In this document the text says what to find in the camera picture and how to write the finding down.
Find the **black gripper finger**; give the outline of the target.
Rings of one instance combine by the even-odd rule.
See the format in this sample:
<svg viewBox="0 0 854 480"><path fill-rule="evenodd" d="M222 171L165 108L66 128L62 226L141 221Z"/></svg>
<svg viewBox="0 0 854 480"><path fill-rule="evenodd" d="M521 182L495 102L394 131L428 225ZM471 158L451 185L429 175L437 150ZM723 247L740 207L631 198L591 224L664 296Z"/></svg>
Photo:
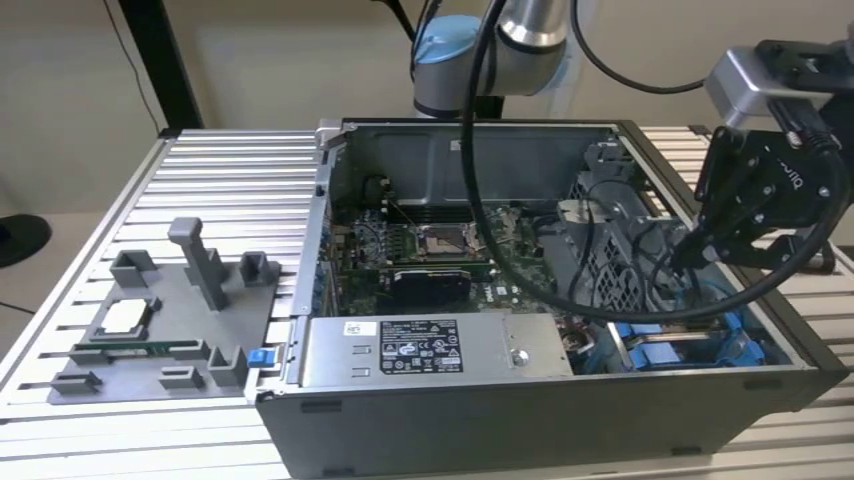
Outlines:
<svg viewBox="0 0 854 480"><path fill-rule="evenodd" d="M760 258L752 241L761 231L761 203L740 197L708 198L696 225L673 247L669 267L701 269L712 262L756 266Z"/></svg>
<svg viewBox="0 0 854 480"><path fill-rule="evenodd" d="M741 227L732 234L717 239L716 253L720 261L740 267L776 269L801 246L801 237L793 234L781 234L769 244L755 246L753 242L769 232L771 230L765 228Z"/></svg>

